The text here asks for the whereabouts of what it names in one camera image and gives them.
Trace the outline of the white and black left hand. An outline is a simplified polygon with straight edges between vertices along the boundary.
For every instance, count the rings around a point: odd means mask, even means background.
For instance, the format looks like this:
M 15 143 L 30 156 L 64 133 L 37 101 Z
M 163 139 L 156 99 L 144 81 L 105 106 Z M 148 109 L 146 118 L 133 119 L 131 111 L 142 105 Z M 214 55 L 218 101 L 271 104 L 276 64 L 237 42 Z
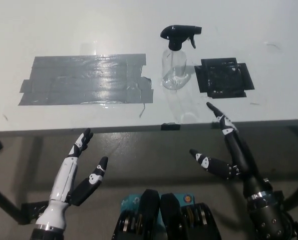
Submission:
M 95 169 L 77 187 L 74 187 L 79 157 L 87 149 L 92 137 L 91 130 L 86 129 L 63 160 L 53 184 L 49 204 L 36 221 L 39 229 L 64 232 L 65 212 L 68 207 L 80 206 L 102 183 L 108 164 L 106 156 L 101 158 Z

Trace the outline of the black right hand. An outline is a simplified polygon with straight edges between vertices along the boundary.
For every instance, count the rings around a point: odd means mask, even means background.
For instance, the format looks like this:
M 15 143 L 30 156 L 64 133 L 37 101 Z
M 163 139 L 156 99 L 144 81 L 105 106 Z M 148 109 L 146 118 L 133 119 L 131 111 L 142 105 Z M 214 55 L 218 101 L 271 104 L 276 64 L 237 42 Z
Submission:
M 232 163 L 209 157 L 195 149 L 191 149 L 190 154 L 210 174 L 224 180 L 238 177 L 243 182 L 243 196 L 249 201 L 272 194 L 271 184 L 259 173 L 253 155 L 246 142 L 239 137 L 234 123 L 212 103 L 207 102 L 206 105 L 216 116 Z

